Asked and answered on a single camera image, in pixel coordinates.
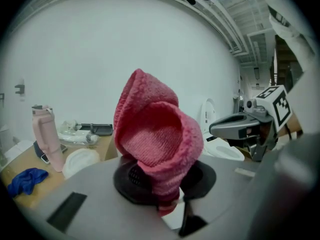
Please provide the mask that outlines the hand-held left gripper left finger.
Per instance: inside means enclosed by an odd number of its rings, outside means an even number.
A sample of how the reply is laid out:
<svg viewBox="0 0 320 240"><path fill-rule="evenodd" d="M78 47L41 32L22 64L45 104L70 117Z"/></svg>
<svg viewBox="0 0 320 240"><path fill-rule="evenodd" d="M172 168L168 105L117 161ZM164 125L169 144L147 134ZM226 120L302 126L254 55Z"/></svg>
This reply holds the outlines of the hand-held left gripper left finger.
<svg viewBox="0 0 320 240"><path fill-rule="evenodd" d="M150 177L139 167L135 159L124 160L113 174L115 189L135 205L156 205Z"/></svg>

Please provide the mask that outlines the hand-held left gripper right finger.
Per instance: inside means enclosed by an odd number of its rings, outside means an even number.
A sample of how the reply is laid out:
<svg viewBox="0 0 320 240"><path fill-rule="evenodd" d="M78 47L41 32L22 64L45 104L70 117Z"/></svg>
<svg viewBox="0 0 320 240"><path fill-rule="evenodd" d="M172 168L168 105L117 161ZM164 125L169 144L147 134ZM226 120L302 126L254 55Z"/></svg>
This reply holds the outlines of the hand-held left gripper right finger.
<svg viewBox="0 0 320 240"><path fill-rule="evenodd" d="M217 180L216 172L209 165L196 161L180 183L183 199L205 197Z"/></svg>

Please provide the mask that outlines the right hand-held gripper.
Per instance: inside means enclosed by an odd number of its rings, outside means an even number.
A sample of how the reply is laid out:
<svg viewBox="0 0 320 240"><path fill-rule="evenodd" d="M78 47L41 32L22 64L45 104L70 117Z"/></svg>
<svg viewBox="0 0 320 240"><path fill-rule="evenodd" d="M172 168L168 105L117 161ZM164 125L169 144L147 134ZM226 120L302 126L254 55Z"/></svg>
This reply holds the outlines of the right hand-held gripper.
<svg viewBox="0 0 320 240"><path fill-rule="evenodd" d="M234 122L213 123L209 132L217 138L243 141L241 146L247 148L251 159L260 162L266 151L276 146L280 130L292 115L285 87L270 86L248 100L244 112L219 119Z"/></svg>

